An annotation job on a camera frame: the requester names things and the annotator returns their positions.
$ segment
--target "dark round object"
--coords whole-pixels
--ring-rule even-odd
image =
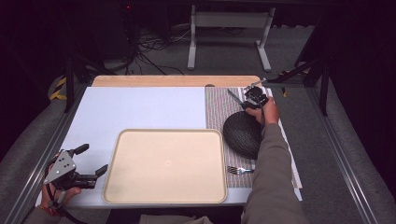
[[[228,117],[223,125],[224,141],[240,156],[257,160],[262,141],[262,126],[245,111]]]

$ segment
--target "wooden board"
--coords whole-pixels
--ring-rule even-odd
[[[93,87],[245,87],[255,76],[99,76]]]

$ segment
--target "gray sleeve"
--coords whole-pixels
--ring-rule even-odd
[[[291,184],[291,155],[277,124],[264,131],[242,223],[309,223]]]
[[[61,221],[61,217],[52,217],[48,212],[36,207],[23,224],[57,224]]]

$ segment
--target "beige tray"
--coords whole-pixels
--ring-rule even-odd
[[[227,195],[216,130],[120,133],[107,174],[107,203],[221,203]]]

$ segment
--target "silver fork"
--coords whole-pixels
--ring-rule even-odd
[[[242,167],[227,166],[227,171],[233,175],[252,174],[254,170],[245,169]]]

